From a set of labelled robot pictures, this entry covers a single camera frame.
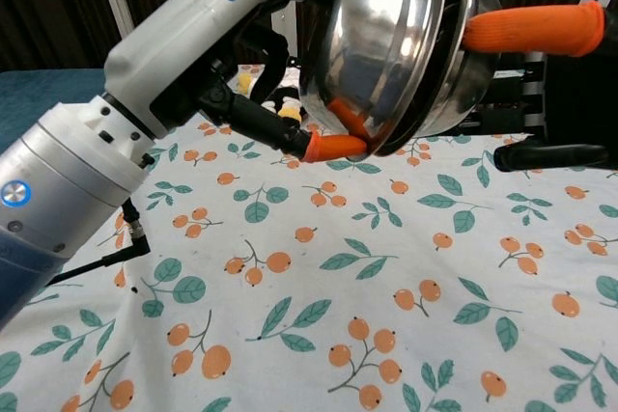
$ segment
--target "bed sheet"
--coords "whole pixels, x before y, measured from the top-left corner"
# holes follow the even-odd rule
[[[520,138],[305,165],[193,119],[133,196],[153,251],[0,334],[0,411],[618,410],[618,173],[498,173]]]

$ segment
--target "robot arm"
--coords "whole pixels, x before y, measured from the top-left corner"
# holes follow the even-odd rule
[[[198,111],[308,161],[341,155],[341,140],[321,144],[225,85],[234,41],[287,1],[168,0],[110,52],[103,96],[59,103],[0,156],[0,329],[127,205],[155,139]],[[350,139],[348,152],[364,150]],[[137,217],[131,226],[140,239]]]

